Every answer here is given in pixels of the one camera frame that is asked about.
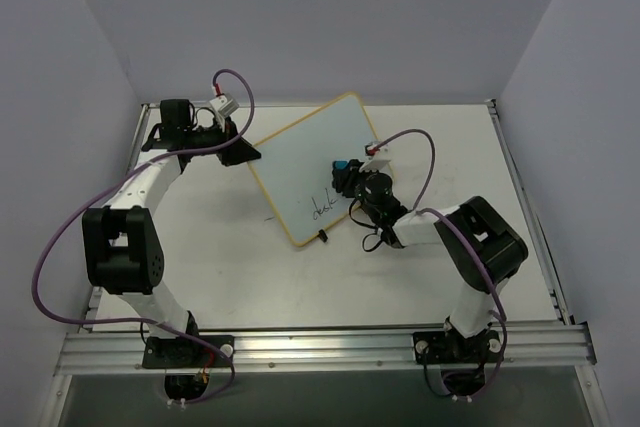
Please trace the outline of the yellow-framed small whiteboard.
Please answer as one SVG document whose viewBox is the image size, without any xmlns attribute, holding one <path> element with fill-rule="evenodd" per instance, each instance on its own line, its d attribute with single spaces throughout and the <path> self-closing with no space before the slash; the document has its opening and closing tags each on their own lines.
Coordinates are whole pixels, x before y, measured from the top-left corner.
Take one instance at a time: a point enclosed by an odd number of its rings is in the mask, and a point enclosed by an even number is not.
<svg viewBox="0 0 640 427">
<path fill-rule="evenodd" d="M 347 216 L 350 200 L 332 187 L 332 163 L 363 159 L 377 140 L 362 99 L 348 92 L 256 144 L 261 158 L 249 169 L 294 246 Z"/>
</svg>

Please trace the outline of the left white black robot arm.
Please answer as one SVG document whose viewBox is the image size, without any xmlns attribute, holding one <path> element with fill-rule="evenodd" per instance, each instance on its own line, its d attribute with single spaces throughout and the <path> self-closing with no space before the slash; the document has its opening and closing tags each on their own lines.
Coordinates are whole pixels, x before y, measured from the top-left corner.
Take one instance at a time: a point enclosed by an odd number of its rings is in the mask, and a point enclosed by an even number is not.
<svg viewBox="0 0 640 427">
<path fill-rule="evenodd" d="M 231 118 L 237 108 L 231 96 L 216 95 L 205 108 L 212 122 L 202 126 L 191 101 L 161 101 L 160 121 L 141 147 L 135 175 L 82 216 L 90 283 L 127 303 L 152 336 L 168 339 L 166 355 L 179 366 L 200 358 L 202 342 L 193 314 L 163 281 L 165 256 L 153 215 L 194 157 L 215 154 L 225 167 L 260 159 Z"/>
</svg>

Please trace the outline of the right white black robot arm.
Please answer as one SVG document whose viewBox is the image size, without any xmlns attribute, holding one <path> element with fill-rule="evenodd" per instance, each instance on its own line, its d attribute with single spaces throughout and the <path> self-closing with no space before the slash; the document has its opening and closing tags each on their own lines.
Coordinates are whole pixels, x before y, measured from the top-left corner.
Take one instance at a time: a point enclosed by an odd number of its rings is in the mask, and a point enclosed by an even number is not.
<svg viewBox="0 0 640 427">
<path fill-rule="evenodd" d="M 442 211 L 411 211 L 394 196 L 391 177 L 364 169 L 352 159 L 332 163 L 332 187 L 358 205 L 369 218 L 361 225 L 379 245 L 403 249 L 441 245 L 463 280 L 456 306 L 447 318 L 451 327 L 444 347 L 455 359 L 469 358 L 480 347 L 479 334 L 494 319 L 504 321 L 499 293 L 529 256 L 520 235 L 483 197 L 475 196 Z"/>
</svg>

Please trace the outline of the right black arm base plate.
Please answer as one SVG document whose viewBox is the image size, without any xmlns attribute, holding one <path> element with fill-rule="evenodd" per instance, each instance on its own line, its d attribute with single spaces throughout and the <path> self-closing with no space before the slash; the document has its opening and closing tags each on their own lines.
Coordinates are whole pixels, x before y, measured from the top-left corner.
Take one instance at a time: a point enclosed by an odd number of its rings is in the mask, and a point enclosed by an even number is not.
<svg viewBox="0 0 640 427">
<path fill-rule="evenodd" d="M 418 331 L 412 334 L 412 341 L 415 361 L 426 365 L 495 363 L 502 349 L 499 334 L 489 329 L 470 338 L 455 329 Z"/>
</svg>

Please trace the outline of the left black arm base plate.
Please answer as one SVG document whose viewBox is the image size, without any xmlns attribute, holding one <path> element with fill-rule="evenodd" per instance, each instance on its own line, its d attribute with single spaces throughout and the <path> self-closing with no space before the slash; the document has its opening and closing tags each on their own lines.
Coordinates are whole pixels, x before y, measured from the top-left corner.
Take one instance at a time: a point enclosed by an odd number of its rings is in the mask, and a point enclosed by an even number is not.
<svg viewBox="0 0 640 427">
<path fill-rule="evenodd" d="M 223 368 L 228 362 L 193 341 L 149 336 L 141 363 L 144 369 Z"/>
</svg>

